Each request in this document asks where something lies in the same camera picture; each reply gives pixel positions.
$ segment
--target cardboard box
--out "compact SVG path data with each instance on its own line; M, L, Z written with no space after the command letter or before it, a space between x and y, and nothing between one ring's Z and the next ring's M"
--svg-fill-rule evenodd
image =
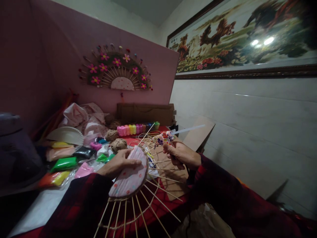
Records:
M173 123L173 112L174 104L117 104L117 119L122 120L125 124L158 121L161 126L171 126Z

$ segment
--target person's right hand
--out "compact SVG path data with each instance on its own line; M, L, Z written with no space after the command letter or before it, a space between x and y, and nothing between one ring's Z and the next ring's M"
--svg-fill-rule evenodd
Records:
M185 167L182 163L184 163L190 170L197 170L201 165L200 154L191 150L180 141L173 141L173 144L175 148L166 143L163 144L163 153L167 153L167 157L171 159L172 164L183 170Z

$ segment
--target plaid sleeve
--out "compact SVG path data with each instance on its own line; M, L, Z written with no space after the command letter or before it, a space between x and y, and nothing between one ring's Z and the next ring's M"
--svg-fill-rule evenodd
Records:
M93 237L111 186L96 173L74 179L39 237Z
M201 154L192 192L200 194L239 237L301 237L297 225L277 207L243 186Z

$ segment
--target paper plate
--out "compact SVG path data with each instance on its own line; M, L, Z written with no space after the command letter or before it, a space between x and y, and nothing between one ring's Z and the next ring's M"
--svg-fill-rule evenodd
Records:
M46 139L66 142L70 144L83 145L84 136L74 127L60 127L52 131Z

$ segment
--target white tile wall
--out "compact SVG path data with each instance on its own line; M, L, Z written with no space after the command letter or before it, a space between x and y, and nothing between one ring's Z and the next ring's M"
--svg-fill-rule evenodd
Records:
M248 163L288 178L279 200L317 217L317 79L176 80L180 128L216 123L205 155L227 169ZM244 180L252 181L252 174Z

